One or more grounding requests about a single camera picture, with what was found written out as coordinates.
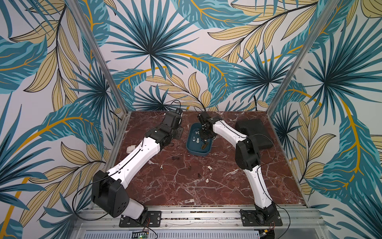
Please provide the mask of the brown wooden bishop piece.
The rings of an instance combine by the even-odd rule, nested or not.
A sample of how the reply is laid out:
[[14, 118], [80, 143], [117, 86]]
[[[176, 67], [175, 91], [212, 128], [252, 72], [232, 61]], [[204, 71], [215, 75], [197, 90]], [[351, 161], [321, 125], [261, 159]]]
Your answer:
[[201, 149], [205, 149], [208, 145], [209, 145], [209, 143], [206, 142], [205, 144], [202, 145]]

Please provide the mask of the teal plastic storage box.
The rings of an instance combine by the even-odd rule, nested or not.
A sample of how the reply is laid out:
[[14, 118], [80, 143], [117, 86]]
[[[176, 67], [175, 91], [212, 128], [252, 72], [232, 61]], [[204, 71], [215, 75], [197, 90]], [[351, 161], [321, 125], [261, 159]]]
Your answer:
[[200, 136], [201, 129], [202, 125], [200, 123], [191, 125], [186, 149], [192, 155], [205, 157], [212, 149], [212, 139], [202, 139]]

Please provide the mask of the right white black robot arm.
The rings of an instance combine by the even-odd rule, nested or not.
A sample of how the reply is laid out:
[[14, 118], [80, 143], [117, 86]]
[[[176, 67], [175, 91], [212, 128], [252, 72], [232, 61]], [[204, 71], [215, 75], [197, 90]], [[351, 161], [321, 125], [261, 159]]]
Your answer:
[[207, 112], [199, 113], [198, 120], [202, 125], [202, 139], [219, 135], [235, 147], [235, 162], [250, 182], [256, 209], [266, 214], [274, 213], [277, 208], [262, 176], [260, 151], [275, 145], [263, 122], [260, 119], [242, 120], [231, 127], [221, 117], [211, 117]]

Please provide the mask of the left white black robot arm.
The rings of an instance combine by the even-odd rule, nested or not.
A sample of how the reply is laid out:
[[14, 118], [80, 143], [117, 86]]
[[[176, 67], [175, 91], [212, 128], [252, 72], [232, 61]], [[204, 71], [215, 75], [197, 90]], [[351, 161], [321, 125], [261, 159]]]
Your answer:
[[156, 127], [150, 129], [125, 159], [109, 169], [99, 171], [93, 177], [91, 201], [110, 216], [129, 217], [141, 224], [147, 218], [147, 208], [131, 199], [126, 188], [139, 170], [173, 139], [180, 139], [183, 110], [177, 108], [165, 113], [164, 119]]

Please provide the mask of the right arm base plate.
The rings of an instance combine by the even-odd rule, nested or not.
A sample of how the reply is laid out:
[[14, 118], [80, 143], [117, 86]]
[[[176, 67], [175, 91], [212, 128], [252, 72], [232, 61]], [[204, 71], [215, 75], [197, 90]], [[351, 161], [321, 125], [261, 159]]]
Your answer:
[[266, 215], [260, 210], [239, 211], [244, 227], [279, 227], [283, 225], [280, 214], [276, 211], [273, 215]]

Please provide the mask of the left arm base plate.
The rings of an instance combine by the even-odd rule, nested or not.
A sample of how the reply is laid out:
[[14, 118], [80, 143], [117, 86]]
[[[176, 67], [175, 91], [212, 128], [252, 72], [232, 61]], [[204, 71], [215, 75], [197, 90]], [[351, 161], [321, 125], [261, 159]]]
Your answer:
[[132, 219], [128, 216], [121, 216], [120, 228], [138, 228], [148, 226], [149, 228], [159, 228], [161, 226], [161, 211], [144, 211], [138, 219]]

